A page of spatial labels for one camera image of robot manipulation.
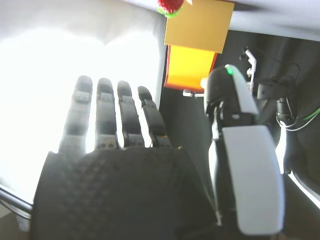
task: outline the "red strawberry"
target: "red strawberry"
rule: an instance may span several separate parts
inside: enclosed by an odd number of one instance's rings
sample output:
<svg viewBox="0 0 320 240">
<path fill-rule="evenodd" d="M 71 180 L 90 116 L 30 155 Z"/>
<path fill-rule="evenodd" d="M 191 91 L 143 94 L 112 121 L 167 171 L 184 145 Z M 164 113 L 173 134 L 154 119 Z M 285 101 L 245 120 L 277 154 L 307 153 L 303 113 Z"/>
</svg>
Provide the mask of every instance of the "red strawberry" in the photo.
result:
<svg viewBox="0 0 320 240">
<path fill-rule="evenodd" d="M 166 14 L 176 13 L 184 4 L 184 0 L 158 0 L 159 10 Z"/>
</svg>

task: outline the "green led indicator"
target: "green led indicator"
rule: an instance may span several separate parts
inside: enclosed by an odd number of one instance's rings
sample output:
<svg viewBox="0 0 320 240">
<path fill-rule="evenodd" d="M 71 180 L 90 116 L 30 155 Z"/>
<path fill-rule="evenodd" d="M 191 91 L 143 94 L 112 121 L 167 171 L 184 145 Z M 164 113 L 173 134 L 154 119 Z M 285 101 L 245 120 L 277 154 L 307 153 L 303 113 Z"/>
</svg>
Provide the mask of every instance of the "green led indicator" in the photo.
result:
<svg viewBox="0 0 320 240">
<path fill-rule="evenodd" d="M 229 75 L 234 74 L 234 72 L 232 71 L 232 68 L 231 68 L 231 67 L 227 67 L 227 68 L 226 68 L 226 71 L 228 72 Z"/>
</svg>

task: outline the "robotic hand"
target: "robotic hand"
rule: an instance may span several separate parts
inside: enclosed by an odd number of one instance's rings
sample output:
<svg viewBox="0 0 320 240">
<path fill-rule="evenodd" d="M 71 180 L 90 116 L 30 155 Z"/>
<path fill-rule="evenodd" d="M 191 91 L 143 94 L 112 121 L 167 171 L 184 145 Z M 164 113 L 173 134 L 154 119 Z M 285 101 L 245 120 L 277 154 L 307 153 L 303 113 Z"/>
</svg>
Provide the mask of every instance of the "robotic hand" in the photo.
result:
<svg viewBox="0 0 320 240">
<path fill-rule="evenodd" d="M 138 93 L 152 141 L 145 148 L 127 82 L 117 86 L 124 146 L 118 144 L 111 82 L 97 87 L 95 150 L 85 153 L 92 81 L 78 79 L 59 152 L 47 156 L 33 205 L 0 189 L 0 199 L 30 213 L 32 240 L 234 239 L 282 229 L 284 187 L 268 130 L 234 66 L 215 69 L 205 90 L 212 123 L 209 151 L 214 202 L 193 162 L 172 148 L 149 91 Z"/>
</svg>

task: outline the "black cable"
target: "black cable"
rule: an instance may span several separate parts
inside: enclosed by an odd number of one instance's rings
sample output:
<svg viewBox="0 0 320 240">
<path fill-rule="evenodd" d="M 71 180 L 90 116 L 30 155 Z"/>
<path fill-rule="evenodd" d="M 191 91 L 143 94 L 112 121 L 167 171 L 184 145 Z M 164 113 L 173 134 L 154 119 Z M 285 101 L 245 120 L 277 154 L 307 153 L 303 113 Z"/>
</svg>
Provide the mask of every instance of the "black cable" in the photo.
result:
<svg viewBox="0 0 320 240">
<path fill-rule="evenodd" d="M 296 77 L 295 79 L 297 80 L 299 75 L 300 75 L 300 72 L 301 72 L 301 67 L 299 64 L 295 63 L 295 62 L 290 62 L 290 61 L 281 61 L 281 60 L 277 60 L 271 56 L 269 56 L 267 53 L 265 53 L 264 51 L 258 49 L 258 48 L 255 48 L 255 47 L 251 47 L 250 49 L 253 49 L 257 52 L 259 52 L 260 54 L 264 55 L 266 58 L 268 58 L 269 60 L 275 62 L 275 63 L 278 63 L 278 64 L 285 64 L 287 66 L 295 66 L 297 68 L 297 74 L 296 74 Z"/>
<path fill-rule="evenodd" d="M 27 219 L 27 220 L 31 220 L 31 216 L 26 216 L 26 215 L 23 215 L 21 212 L 18 212 L 16 209 L 14 209 L 13 206 L 11 206 L 10 204 L 0 200 L 0 204 L 2 206 L 4 206 L 6 209 L 9 209 L 10 211 L 12 211 L 14 214 L 18 215 L 19 217 L 22 217 L 24 219 Z"/>
</svg>

